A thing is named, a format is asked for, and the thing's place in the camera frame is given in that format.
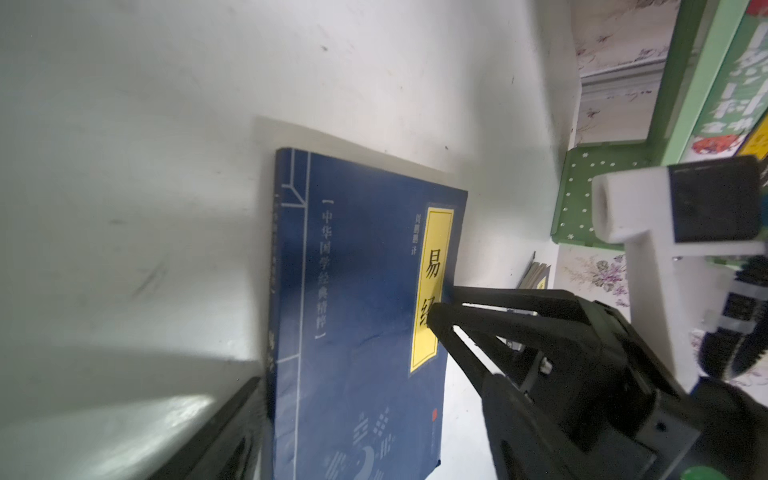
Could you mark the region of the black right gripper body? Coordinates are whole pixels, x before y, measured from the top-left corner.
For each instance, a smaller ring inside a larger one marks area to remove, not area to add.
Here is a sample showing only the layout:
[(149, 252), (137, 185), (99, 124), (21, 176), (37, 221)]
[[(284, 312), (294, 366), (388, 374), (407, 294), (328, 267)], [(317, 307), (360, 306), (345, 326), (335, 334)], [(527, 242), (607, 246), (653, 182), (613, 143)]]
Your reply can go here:
[(532, 343), (515, 383), (610, 479), (759, 479), (762, 407), (719, 380), (691, 392), (615, 309), (527, 299)]

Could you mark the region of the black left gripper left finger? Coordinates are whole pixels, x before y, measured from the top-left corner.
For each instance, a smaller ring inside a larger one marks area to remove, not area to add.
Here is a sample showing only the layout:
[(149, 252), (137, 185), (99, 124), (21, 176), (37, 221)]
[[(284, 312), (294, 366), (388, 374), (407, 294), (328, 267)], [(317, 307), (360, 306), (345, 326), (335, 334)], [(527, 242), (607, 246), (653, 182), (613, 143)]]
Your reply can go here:
[(252, 479), (264, 429), (264, 380), (249, 379), (152, 479)]

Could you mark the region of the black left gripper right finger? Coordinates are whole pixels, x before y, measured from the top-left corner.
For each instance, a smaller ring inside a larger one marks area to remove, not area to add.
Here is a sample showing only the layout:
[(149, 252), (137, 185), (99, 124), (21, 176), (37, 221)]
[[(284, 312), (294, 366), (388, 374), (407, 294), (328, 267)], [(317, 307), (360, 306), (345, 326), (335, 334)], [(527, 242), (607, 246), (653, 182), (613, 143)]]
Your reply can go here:
[(502, 375), (485, 377), (481, 398), (499, 479), (643, 479), (654, 463), (650, 450), (614, 430), (583, 452)]

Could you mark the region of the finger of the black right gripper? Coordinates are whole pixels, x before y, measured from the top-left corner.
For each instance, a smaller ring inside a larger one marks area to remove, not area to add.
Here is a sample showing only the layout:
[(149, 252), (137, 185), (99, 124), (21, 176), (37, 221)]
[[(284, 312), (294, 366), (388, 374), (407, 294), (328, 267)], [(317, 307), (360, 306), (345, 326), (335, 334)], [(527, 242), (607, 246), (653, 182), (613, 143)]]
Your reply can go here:
[(514, 309), (438, 303), (431, 307), (427, 326), (458, 364), (478, 394), (493, 372), (456, 333), (461, 330), (513, 386), (528, 393), (539, 375), (540, 351), (525, 336), (537, 317)]
[(464, 303), (537, 312), (545, 317), (587, 321), (579, 298), (565, 290), (500, 289), (457, 286), (451, 303), (443, 305), (443, 320), (456, 317)]

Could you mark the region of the green nature encyclopedia book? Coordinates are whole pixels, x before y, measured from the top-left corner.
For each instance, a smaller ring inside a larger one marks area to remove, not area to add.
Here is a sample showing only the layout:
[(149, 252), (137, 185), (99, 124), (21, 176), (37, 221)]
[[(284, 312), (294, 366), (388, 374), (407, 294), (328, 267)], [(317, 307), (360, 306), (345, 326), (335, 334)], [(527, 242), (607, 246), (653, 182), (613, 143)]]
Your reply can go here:
[(767, 3), (751, 1), (693, 128), (683, 162), (731, 158), (767, 112)]

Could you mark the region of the yellow cartoon cover book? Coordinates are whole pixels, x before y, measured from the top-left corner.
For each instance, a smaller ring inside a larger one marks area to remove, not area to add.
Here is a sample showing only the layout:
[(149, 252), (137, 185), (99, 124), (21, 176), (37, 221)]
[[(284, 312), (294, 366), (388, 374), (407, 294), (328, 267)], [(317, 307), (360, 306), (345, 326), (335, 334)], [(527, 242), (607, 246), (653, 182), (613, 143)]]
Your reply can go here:
[(738, 150), (739, 156), (753, 156), (763, 161), (768, 154), (768, 112), (765, 112), (758, 124), (747, 136)]

